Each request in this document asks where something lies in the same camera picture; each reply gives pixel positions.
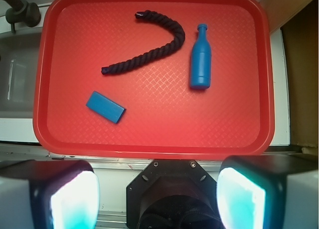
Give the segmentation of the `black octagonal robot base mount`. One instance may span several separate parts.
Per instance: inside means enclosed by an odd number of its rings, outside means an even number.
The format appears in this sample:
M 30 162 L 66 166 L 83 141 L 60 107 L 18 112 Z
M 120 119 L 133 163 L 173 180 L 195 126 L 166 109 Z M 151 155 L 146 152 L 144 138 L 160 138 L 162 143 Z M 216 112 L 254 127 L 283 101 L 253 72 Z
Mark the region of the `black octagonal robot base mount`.
M 126 187 L 130 229 L 222 229 L 216 180 L 195 160 L 153 160 Z

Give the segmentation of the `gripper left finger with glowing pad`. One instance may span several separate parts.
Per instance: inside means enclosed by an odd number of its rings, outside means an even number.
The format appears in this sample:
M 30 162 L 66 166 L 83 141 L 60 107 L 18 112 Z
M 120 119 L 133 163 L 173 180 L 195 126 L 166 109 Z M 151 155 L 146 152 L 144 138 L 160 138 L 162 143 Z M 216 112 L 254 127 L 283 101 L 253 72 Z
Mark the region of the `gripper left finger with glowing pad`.
M 85 160 L 2 161 L 2 229 L 93 229 L 100 204 L 98 176 Z

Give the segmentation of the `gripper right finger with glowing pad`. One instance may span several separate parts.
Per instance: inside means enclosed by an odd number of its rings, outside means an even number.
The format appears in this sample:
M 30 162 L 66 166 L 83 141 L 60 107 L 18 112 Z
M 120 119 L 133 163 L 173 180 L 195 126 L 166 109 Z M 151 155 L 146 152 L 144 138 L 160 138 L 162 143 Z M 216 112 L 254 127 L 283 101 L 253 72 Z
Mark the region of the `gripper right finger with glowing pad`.
M 216 199 L 226 229 L 317 229 L 318 157 L 229 156 L 221 164 Z

